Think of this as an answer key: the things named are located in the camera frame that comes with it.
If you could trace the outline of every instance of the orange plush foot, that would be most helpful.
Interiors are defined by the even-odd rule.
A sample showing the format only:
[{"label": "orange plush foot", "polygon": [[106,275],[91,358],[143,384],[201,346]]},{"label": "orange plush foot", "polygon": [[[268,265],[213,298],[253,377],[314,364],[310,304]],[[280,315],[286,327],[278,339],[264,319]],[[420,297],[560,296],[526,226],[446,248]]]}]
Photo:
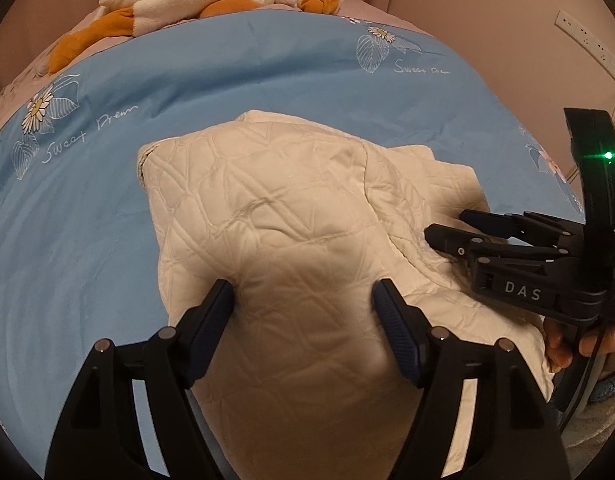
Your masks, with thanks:
[{"label": "orange plush foot", "polygon": [[303,0],[300,8],[315,14],[333,14],[339,10],[339,0]]},{"label": "orange plush foot", "polygon": [[214,2],[205,7],[198,17],[211,18],[212,16],[220,16],[221,14],[254,10],[259,7],[262,7],[262,5],[252,2],[251,0],[220,0],[219,2]]},{"label": "orange plush foot", "polygon": [[103,38],[131,36],[134,31],[134,10],[132,7],[115,10],[73,34],[63,36],[54,47],[47,61],[47,71],[55,74],[63,70],[87,48]]}]

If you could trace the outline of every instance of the power outlet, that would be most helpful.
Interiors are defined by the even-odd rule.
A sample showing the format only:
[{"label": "power outlet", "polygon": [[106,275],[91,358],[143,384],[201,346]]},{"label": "power outlet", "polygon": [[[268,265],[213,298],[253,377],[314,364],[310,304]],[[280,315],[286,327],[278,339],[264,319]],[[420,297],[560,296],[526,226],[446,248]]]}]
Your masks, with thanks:
[{"label": "power outlet", "polygon": [[559,11],[555,25],[587,50],[615,81],[614,55],[586,27],[577,22],[564,10]]}]

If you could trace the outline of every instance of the pink bed sheet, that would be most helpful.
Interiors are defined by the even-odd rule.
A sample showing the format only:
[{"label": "pink bed sheet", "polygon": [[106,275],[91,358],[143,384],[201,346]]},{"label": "pink bed sheet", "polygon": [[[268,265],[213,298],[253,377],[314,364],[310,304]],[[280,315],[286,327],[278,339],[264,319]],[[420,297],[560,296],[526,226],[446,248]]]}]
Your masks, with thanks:
[{"label": "pink bed sheet", "polygon": [[[261,7],[261,9],[287,9],[300,12],[298,9],[279,4]],[[76,30],[87,27],[94,20],[95,13],[96,11],[88,14],[70,32],[75,32]],[[384,25],[405,28],[426,34],[425,31],[415,27],[412,23],[396,18],[395,16],[372,7],[361,0],[345,0],[341,5],[341,10],[338,12],[338,15],[347,18],[355,18],[357,20],[364,20],[367,22],[382,23]],[[101,40],[85,50],[72,62],[72,64],[82,61],[83,59],[86,59],[98,52],[111,48],[112,46],[124,43],[129,39],[130,38],[128,37],[123,37],[106,38],[105,40]],[[12,83],[7,85],[1,91],[0,129],[21,106],[33,98],[34,95],[40,91],[40,89],[44,88],[56,76],[50,76],[47,74],[47,58],[57,42],[58,40],[49,45]]]}]

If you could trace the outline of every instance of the folded white garment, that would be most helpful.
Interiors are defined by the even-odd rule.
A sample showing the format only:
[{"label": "folded white garment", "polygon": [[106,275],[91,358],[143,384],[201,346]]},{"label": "folded white garment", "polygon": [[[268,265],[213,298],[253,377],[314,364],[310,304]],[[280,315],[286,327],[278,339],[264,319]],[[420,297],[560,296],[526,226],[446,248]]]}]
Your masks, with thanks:
[{"label": "folded white garment", "polygon": [[[539,316],[474,300],[462,264],[425,242],[427,225],[466,228],[464,208],[487,210],[471,168],[254,110],[143,146],[138,174],[170,322],[216,279],[236,287],[193,392],[242,480],[387,478],[420,391],[372,309],[380,278],[463,339],[512,339],[551,395]],[[466,382],[446,474],[462,467],[475,392]]]}]

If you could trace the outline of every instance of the blue blanket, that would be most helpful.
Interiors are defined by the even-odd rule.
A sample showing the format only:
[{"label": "blue blanket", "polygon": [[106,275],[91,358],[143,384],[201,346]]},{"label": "blue blanket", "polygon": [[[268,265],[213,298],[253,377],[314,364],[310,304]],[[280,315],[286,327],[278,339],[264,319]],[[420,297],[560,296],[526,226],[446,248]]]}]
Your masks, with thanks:
[{"label": "blue blanket", "polygon": [[262,10],[184,23],[97,54],[0,131],[0,417],[38,471],[94,341],[143,340],[166,323],[158,246],[136,178],[139,147],[252,108],[383,146],[426,144],[437,159],[474,167],[494,212],[581,221],[536,140],[429,36]]}]

